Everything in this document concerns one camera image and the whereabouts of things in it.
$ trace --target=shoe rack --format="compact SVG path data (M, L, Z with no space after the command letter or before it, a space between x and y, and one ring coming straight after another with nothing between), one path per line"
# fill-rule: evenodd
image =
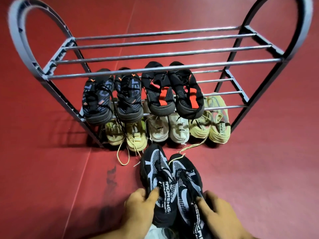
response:
M217 109L232 109L241 108L241 112L236 117L234 122L231 124L231 131L233 132L237 125L246 116L253 105L258 101L258 99L267 90L270 84L277 78L280 72L285 68L288 62L293 58L295 53L298 51L302 43L304 42L307 33L309 31L313 3L312 0L295 0L298 7L298 20L293 38L288 46L288 48L283 51L279 47L275 46L271 41L267 40L260 33L250 27L250 22L261 8L261 6L267 0L257 0L252 6L246 18L244 19L241 26L234 27L217 27L217 28L204 28L204 29L190 29L190 30L178 30L178 31L166 31L166 32L150 32L150 33L133 33L133 34L123 34L123 35L108 35L108 36L96 36L96 37L74 37L69 28L63 22L62 18L46 3L40 0L15 0L9 9L8 14L8 24L10 29L11 38L17 49L22 61L33 74L33 76L42 84L44 88L70 113L71 116L77 120L84 130L92 137L93 141L96 142L100 147L104 147L105 141L96 133L93 128L86 122L83 117L83 110L78 111L75 107L66 99L62 92L54 85L53 80L58 79L71 79L77 77L92 77L99 75L117 75L123 74L127 71L116 70L108 72L91 72L88 63L90 62L100 62L100 61L111 61L111 60L131 60L131 59L144 59L144 58L160 58L160 57L176 57L184 55L196 55L203 53L217 53L217 52L230 52L228 60L226 62L217 63L206 63L206 64L188 64L184 66L170 66L170 67L159 67L159 68L138 68L132 69L132 72L141 73L148 71L169 71L175 69L199 69L199 68L215 68L216 70L208 71L193 71L194 74L197 73L221 73L218 80L203 80L197 81L198 84L207 82L216 82L217 86L214 92L204 94L204 96L214 96L214 95L229 95L238 94L241 96L243 104L231 105L225 107L217 108L205 108L205 110L217 110ZM50 61L45 67L40 67L36 59L34 58L30 46L28 44L26 36L26 16L32 9L38 8L46 13L50 18L59 26L62 32L66 36L66 40L62 43L61 47L53 55ZM108 40L108 39L118 39L118 38L133 38L133 37L147 37L147 36L162 36L162 35L173 35L173 34L183 34L183 33L216 33L218 31L230 31L238 30L237 35L209 35L203 37L195 38L184 38L184 39L166 39L166 40L155 40L155 41L145 41L145 42L130 42L130 43L112 43L112 44L97 44L97 45L84 45L78 46L77 41L79 40ZM259 45L257 46L240 46L243 38L252 38ZM182 43L200 40L219 40L219 39L235 39L233 47L218 48L218 49L207 49L207 50L193 50L193 51L183 51L183 52L167 52L167 53L154 53L154 54L137 54L129 56L116 56L116 57L101 57L93 59L85 59L81 53L83 49L97 49L97 48L110 48L110 47L127 47L127 46L139 46L139 45L152 45L152 44L170 44L170 43ZM259 59L259 60L240 60L234 61L235 55L238 51L243 50L254 50L254 49L265 49L271 55L271 59ZM76 60L63 60L66 52L73 51L77 56ZM70 74L70 75L54 75L54 70L59 65L75 64L80 63L84 69L84 73L81 74ZM229 68L234 65L246 65L246 64L261 64L261 63L274 63L272 70L265 77L263 82L253 93L251 97L248 97L245 91L241 88L240 84L237 82L236 78L232 75ZM230 92L219 92L223 82L231 82L236 91Z

